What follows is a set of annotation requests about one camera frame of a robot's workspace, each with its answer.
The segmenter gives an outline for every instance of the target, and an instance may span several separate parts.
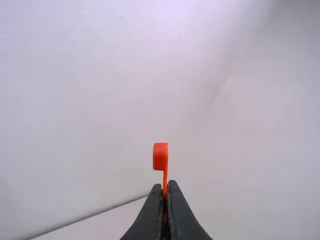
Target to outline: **orange object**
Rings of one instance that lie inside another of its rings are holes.
[[[167,197],[168,143],[156,142],[153,145],[153,169],[163,171],[163,197]]]

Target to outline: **orange tab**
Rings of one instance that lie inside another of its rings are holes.
[[[168,143],[157,142],[153,145],[153,169],[163,171],[163,197],[167,197]]]

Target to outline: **white wall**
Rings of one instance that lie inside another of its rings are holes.
[[[171,154],[214,239],[320,239],[319,13],[319,1],[287,2]]]
[[[153,143],[204,116],[276,3],[2,2],[0,239],[160,182]]]

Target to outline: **white floor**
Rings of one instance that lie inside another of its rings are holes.
[[[134,222],[145,200],[139,199],[33,240],[118,240]]]

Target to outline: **white surface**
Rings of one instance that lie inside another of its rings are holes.
[[[170,178],[215,240],[320,239],[319,13],[282,8],[171,146]]]
[[[142,198],[33,240],[118,240],[133,224],[145,201]]]
[[[153,143],[183,141],[275,3],[2,1],[0,239],[160,182]]]

